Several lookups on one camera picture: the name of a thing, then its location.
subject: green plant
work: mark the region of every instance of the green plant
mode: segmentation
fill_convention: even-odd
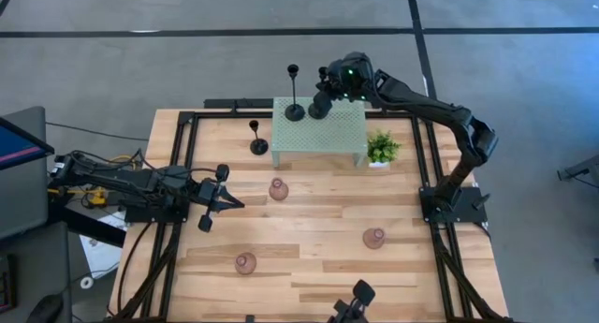
[[[400,146],[391,138],[391,131],[383,133],[381,130],[376,130],[373,136],[368,137],[368,157],[372,162],[391,162],[397,158],[397,150]]]

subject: wood grain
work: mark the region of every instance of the wood grain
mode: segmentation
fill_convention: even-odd
[[[156,113],[147,158],[168,164],[178,110]],[[444,320],[431,234],[421,220],[416,194],[420,176],[412,127],[408,120],[369,120],[368,128],[390,130],[402,144],[390,169],[356,169],[351,156],[282,154],[281,167],[271,166],[270,153],[252,155],[253,133],[245,119],[200,120],[193,167],[231,168],[228,190],[246,202],[242,210],[214,217],[211,233],[197,229],[201,206],[193,206],[183,225],[169,321],[326,321],[338,299],[351,300],[357,280],[369,282],[377,296],[369,307],[371,322]],[[260,120],[258,135],[270,139],[270,120]],[[435,182],[429,141],[421,125],[431,181]],[[444,172],[460,159],[452,133],[436,126]],[[185,130],[183,154],[189,130]],[[206,176],[194,173],[195,179]],[[289,197],[268,196],[270,180],[282,178]],[[474,177],[468,178],[468,184]],[[123,249],[126,259],[143,225],[129,229]],[[362,232],[381,227],[386,244],[366,248]],[[463,265],[471,282],[489,305],[507,315],[489,239],[479,228],[457,225]],[[155,226],[140,241],[124,282],[125,302],[145,278]],[[249,276],[235,272],[233,259],[242,252],[257,257]],[[119,269],[117,280],[121,276]],[[156,283],[153,313],[157,314],[162,279]],[[451,280],[456,314],[458,291]],[[110,301],[116,311],[117,286]]]

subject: green mesh platform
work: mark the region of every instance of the green mesh platform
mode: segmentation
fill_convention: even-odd
[[[308,114],[313,99],[298,97],[297,101],[306,115],[300,121],[291,122],[285,118],[285,109],[293,104],[293,98],[274,98],[270,145],[275,167],[280,152],[354,154],[359,165],[368,151],[364,104],[334,101],[329,115],[316,120]]]

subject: white paper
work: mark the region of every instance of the white paper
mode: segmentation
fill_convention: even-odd
[[[112,215],[113,216],[106,215],[99,218],[98,221],[118,229],[127,230],[124,221],[120,220],[124,219],[124,212],[116,212]],[[83,235],[80,235],[79,237],[81,239],[81,244],[83,245],[85,257],[87,258],[87,264],[90,267],[90,272],[93,273],[92,277],[94,277],[94,279],[99,279],[119,267],[118,263],[121,260],[121,248],[99,242]]]

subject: gray carpet floor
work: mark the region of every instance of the gray carpet floor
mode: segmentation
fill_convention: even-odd
[[[599,26],[599,0],[418,0],[430,27]],[[11,0],[0,31],[412,25],[407,0]],[[599,194],[556,169],[599,154],[599,35],[427,36],[437,95],[490,123],[500,143],[476,171],[512,317],[595,322]],[[317,68],[350,51],[424,92],[413,36],[0,38],[0,113],[44,106],[56,123],[147,137],[154,111],[206,98],[313,95]],[[111,156],[143,142],[50,127],[57,153]],[[73,275],[87,270],[71,240]],[[113,275],[75,289],[105,314]]]

